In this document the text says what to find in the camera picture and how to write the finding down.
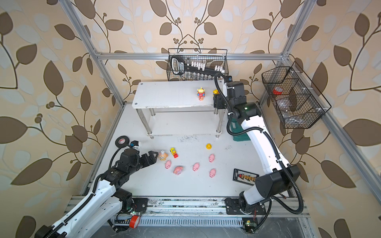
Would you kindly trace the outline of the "orange cat toy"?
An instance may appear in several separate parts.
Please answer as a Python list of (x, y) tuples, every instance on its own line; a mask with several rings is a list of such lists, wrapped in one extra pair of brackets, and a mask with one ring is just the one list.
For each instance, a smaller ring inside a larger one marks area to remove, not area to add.
[(166, 161), (167, 157), (168, 157), (168, 154), (165, 153), (165, 151), (162, 150), (162, 151), (159, 152), (158, 159), (160, 161)]

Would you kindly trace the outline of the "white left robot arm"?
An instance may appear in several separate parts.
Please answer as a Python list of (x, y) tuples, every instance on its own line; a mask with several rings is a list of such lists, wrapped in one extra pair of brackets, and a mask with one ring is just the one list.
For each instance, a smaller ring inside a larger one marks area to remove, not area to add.
[(130, 176), (154, 165), (158, 152), (140, 155), (133, 148), (124, 150), (120, 159), (93, 183), (93, 189), (70, 212), (51, 226), (42, 226), (37, 238), (90, 238), (100, 227), (118, 213), (131, 214), (133, 224), (138, 225), (138, 214), (146, 210), (146, 198), (134, 201), (131, 192), (122, 189)]

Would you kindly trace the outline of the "alien figure toy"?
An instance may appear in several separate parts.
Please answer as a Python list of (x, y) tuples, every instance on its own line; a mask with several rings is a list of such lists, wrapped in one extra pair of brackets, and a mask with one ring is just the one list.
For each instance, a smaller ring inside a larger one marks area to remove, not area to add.
[(205, 90), (201, 87), (200, 89), (197, 90), (197, 96), (200, 101), (204, 100), (205, 97)]

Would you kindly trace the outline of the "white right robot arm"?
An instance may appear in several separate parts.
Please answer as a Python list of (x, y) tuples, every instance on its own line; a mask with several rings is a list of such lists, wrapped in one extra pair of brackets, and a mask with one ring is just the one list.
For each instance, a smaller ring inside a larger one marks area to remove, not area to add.
[[(227, 132), (232, 136), (246, 134), (256, 149), (262, 164), (264, 175), (255, 180), (255, 184), (240, 193), (240, 210), (250, 214), (254, 209), (268, 201), (277, 201), (292, 214), (301, 214), (304, 201), (296, 185), (300, 169), (290, 165), (270, 136), (264, 118), (257, 104), (247, 102), (244, 85), (241, 82), (215, 81), (217, 93), (214, 94), (214, 107), (228, 112)], [(293, 188), (298, 199), (298, 207), (293, 209), (276, 197)]]

